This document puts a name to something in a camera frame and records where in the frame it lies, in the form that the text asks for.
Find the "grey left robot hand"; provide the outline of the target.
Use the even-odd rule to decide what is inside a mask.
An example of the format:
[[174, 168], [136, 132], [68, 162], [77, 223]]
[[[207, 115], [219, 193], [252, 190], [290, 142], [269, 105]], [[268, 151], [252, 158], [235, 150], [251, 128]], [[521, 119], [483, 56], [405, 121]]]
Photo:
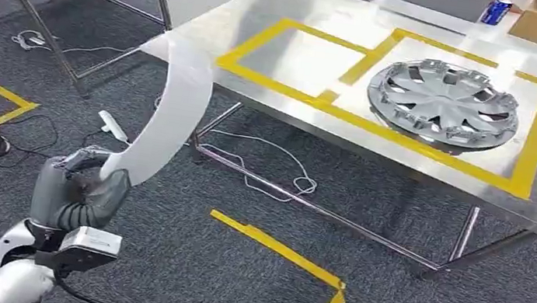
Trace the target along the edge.
[[31, 221], [64, 231], [81, 226], [102, 229], [109, 224], [131, 190], [125, 169], [99, 176], [109, 156], [110, 151], [89, 146], [49, 158], [34, 185]]

